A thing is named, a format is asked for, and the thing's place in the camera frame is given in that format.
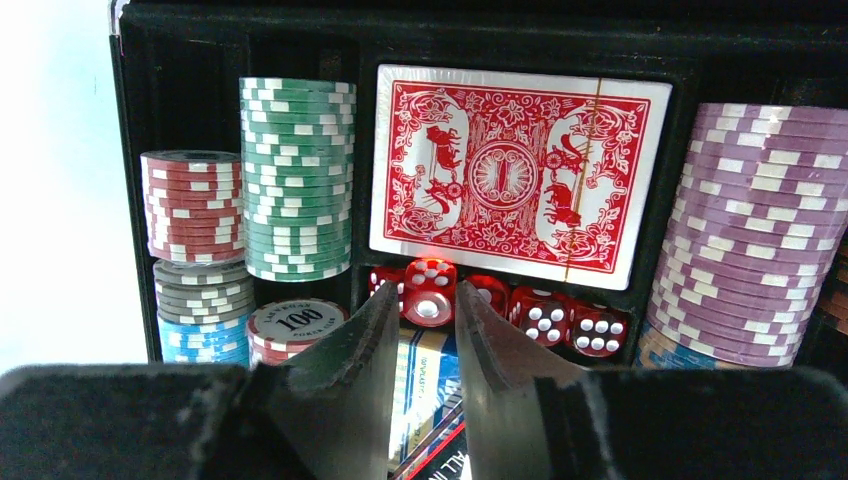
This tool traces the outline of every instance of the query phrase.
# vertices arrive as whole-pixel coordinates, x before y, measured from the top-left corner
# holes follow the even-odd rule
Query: gray poker chip
[[[179,315],[179,314],[176,314],[176,313],[171,313],[167,310],[163,310],[161,308],[159,309],[159,311],[157,313],[159,315],[159,318],[161,318],[163,320],[167,320],[169,322],[196,325],[196,324],[207,324],[207,323],[220,323],[220,322],[226,322],[228,320],[235,320],[235,319],[242,317],[244,315],[248,315],[250,313],[253,313],[254,310],[256,310],[256,304],[254,302],[249,302],[247,305],[245,305],[241,308],[238,308],[236,310],[232,310],[232,311],[229,311],[229,312],[226,312],[226,313],[220,313],[220,314],[217,314],[217,315],[202,315],[202,316]]]
[[[172,307],[177,308],[212,308],[212,307],[220,307],[222,305],[230,305],[233,303],[241,302],[244,299],[253,298],[253,290],[248,290],[246,292],[240,292],[235,295],[230,295],[227,297],[218,297],[218,298],[208,298],[204,300],[189,300],[185,298],[175,298],[170,297],[168,295],[158,293],[156,295],[156,302],[159,305],[166,304]]]
[[[168,313],[174,315],[185,315],[185,316],[195,316],[195,317],[203,317],[209,315],[220,315],[222,313],[232,312],[238,310],[240,308],[246,307],[250,303],[253,302],[253,295],[245,295],[244,297],[238,299],[235,302],[227,303],[224,305],[216,305],[210,307],[179,307],[176,305],[169,305],[167,303],[159,303],[159,310],[164,310]]]
[[[253,280],[246,278],[237,282],[222,283],[204,287],[189,287],[171,285],[170,283],[154,280],[156,292],[172,298],[184,300],[209,300],[213,298],[228,297],[238,293],[253,290]]]
[[[217,285],[249,277],[244,262],[224,265],[182,265],[158,260],[153,264],[153,277],[176,285]]]

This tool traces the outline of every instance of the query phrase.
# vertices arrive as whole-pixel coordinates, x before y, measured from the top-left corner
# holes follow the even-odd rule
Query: die
[[[371,269],[371,274],[368,275],[368,290],[369,295],[374,295],[380,285],[386,283],[386,280],[391,280],[397,283],[398,288],[398,309],[403,312],[403,275],[404,269],[393,267],[374,267]]]
[[[627,315],[603,305],[575,302],[565,343],[588,357],[614,355],[627,339]]]
[[[510,296],[507,319],[536,343],[552,347],[569,331],[569,300],[561,293],[518,287]]]
[[[403,278],[404,317],[421,327],[438,327],[454,318],[456,267],[437,258],[420,258],[406,267]]]
[[[506,317],[509,305],[509,285],[489,275],[474,274],[465,278],[480,293],[492,308],[502,317]]]

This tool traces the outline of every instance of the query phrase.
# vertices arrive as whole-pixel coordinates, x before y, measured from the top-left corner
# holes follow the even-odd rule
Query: blue poker chip
[[[243,359],[246,362],[250,356],[250,351],[247,344],[244,347],[229,352],[224,352],[218,355],[182,355],[171,352],[162,352],[162,359],[166,363],[232,363],[241,362]]]
[[[212,348],[230,343],[247,340],[247,334],[243,328],[232,331],[232,334],[222,336],[173,336],[164,334],[160,336],[159,343],[163,347],[171,348]]]
[[[247,348],[248,342],[247,338],[241,338],[236,340],[235,342],[225,343],[223,345],[213,345],[210,347],[201,347],[201,348],[180,348],[180,347],[172,347],[169,345],[162,345],[162,354],[164,355],[166,352],[170,355],[187,355],[187,356],[198,356],[198,357],[211,357],[216,355],[231,355],[232,352],[237,352],[239,350],[243,350]]]
[[[216,332],[230,330],[233,328],[244,328],[244,325],[247,324],[247,320],[249,318],[250,314],[246,314],[233,320],[227,320],[225,322],[205,324],[179,324],[169,322],[163,319],[162,317],[157,316],[157,319],[159,321],[160,332],[173,332],[181,334],[214,334]]]

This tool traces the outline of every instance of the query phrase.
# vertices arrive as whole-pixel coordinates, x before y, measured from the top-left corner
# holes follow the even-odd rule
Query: red poker chip
[[[223,243],[244,241],[245,236],[243,231],[223,235],[183,236],[159,233],[154,230],[150,232],[149,238],[151,241],[159,243],[176,243],[182,245],[220,245]]]
[[[150,222],[147,223],[148,235],[156,237],[162,237],[164,235],[180,237],[217,237],[220,235],[236,235],[243,231],[244,229],[241,222],[220,227],[182,227],[176,225],[169,226],[151,224]]]
[[[241,180],[241,169],[232,172],[180,172],[161,168],[144,167],[141,173],[150,179],[176,180],[180,182],[233,182]]]
[[[200,181],[200,182],[184,182],[179,180],[164,180],[161,178],[142,178],[142,186],[145,189],[164,188],[167,190],[180,190],[186,192],[212,192],[220,190],[235,190],[241,187],[241,180],[238,181]]]
[[[213,263],[213,262],[223,262],[228,260],[234,260],[237,258],[242,258],[244,256],[244,250],[232,250],[228,252],[220,252],[220,253],[174,253],[168,252],[165,250],[160,250],[158,248],[151,247],[148,245],[148,250],[150,251],[150,255],[156,258],[161,258],[162,260],[168,260],[171,262],[180,262],[180,263]]]
[[[214,200],[233,200],[241,198],[241,186],[231,190],[212,190],[208,192],[169,190],[167,188],[151,187],[149,185],[143,185],[142,187],[146,196],[164,198],[168,200],[208,202]]]
[[[169,217],[169,218],[221,218],[221,217],[236,217],[241,215],[243,209],[242,207],[230,207],[230,208],[215,208],[212,210],[207,209],[188,209],[188,208],[171,208],[171,207],[157,207],[155,205],[147,204],[145,209],[153,213],[155,215],[161,217]]]
[[[148,241],[148,245],[151,248],[155,248],[157,250],[162,250],[163,252],[169,253],[224,253],[231,252],[234,250],[243,250],[244,249],[244,241],[237,241],[233,243],[218,243],[212,245],[184,245],[179,243],[168,243],[168,242],[157,242],[153,239]]]
[[[147,223],[154,226],[166,227],[227,227],[230,225],[240,225],[241,215],[218,218],[171,218],[156,215],[155,213],[147,213]]]
[[[180,200],[145,195],[144,200],[148,205],[154,207],[187,208],[190,210],[219,210],[244,206],[244,200],[238,197],[226,200]]]

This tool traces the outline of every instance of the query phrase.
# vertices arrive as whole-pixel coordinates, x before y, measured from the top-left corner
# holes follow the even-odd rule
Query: poker chip stack
[[[842,238],[833,269],[835,275],[822,291],[816,313],[822,322],[848,335],[848,235]]]
[[[792,364],[845,231],[846,152],[848,111],[701,105],[637,365]]]
[[[279,365],[327,336],[348,319],[333,302],[316,298],[269,303],[247,321],[250,367]]]
[[[307,282],[350,267],[356,87],[242,78],[248,271]]]
[[[238,155],[171,150],[141,155],[150,255],[184,263],[240,260]]]
[[[162,358],[166,363],[249,365],[245,331],[256,309],[243,262],[153,265]]]

